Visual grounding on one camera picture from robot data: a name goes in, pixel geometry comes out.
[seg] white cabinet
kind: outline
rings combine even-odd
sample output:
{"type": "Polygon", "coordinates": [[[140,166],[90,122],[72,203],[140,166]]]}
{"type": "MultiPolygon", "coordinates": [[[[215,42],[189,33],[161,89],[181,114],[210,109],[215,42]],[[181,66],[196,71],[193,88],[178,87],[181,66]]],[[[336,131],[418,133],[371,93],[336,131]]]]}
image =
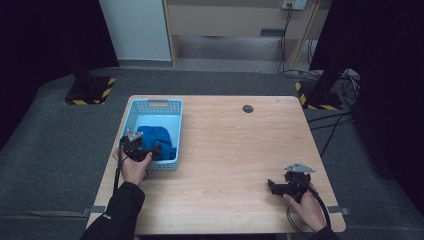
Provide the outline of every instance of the white cabinet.
{"type": "Polygon", "coordinates": [[[171,61],[162,0],[100,0],[118,60],[171,61]]]}

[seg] blue cloth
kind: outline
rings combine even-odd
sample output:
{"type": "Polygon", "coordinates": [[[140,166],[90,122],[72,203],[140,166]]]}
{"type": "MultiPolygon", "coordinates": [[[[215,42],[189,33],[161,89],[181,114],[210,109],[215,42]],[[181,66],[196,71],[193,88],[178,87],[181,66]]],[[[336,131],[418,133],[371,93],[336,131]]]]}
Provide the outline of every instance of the blue cloth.
{"type": "Polygon", "coordinates": [[[160,156],[154,156],[153,160],[173,160],[177,155],[177,148],[172,147],[171,137],[168,130],[164,127],[140,126],[137,132],[143,133],[141,147],[143,149],[152,149],[161,145],[160,156]]]}

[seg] person's right hand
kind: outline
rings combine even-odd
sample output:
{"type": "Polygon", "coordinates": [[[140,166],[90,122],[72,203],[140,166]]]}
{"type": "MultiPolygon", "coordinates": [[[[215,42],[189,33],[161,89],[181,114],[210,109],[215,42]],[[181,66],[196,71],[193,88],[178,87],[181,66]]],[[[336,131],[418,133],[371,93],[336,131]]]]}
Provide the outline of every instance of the person's right hand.
{"type": "MultiPolygon", "coordinates": [[[[113,157],[115,159],[119,159],[119,150],[116,149],[113,153],[113,157]]],[[[121,159],[122,159],[122,177],[124,178],[125,182],[134,183],[137,186],[140,186],[141,182],[143,181],[144,177],[147,174],[147,166],[152,161],[152,153],[149,152],[146,155],[146,158],[141,162],[133,161],[129,158],[125,152],[124,148],[121,148],[121,159]]]]}
{"type": "Polygon", "coordinates": [[[309,190],[303,194],[300,203],[296,202],[294,198],[287,194],[284,194],[283,198],[294,208],[299,217],[312,229],[312,231],[318,232],[327,226],[322,216],[321,207],[309,190]]]}

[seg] black jacket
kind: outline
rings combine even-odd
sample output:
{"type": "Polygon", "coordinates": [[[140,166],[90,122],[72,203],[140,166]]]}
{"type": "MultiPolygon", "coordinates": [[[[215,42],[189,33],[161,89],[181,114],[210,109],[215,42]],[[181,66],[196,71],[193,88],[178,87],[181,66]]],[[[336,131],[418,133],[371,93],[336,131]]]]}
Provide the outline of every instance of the black jacket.
{"type": "MultiPolygon", "coordinates": [[[[132,240],[137,216],[143,206],[144,193],[132,183],[124,182],[110,198],[106,212],[85,231],[82,240],[132,240]]],[[[329,227],[321,229],[310,240],[337,240],[329,227]]]]}

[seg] plastic basket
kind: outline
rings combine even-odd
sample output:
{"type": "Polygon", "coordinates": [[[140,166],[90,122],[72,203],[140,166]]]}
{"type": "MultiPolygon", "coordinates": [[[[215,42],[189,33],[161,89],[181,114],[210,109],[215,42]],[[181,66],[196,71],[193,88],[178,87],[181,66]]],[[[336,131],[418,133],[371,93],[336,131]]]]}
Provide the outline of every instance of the plastic basket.
{"type": "Polygon", "coordinates": [[[160,126],[168,130],[172,147],[176,149],[175,159],[151,161],[149,170],[176,170],[180,150],[183,101],[181,99],[133,99],[125,119],[121,137],[126,130],[136,131],[139,126],[160,126]]]}

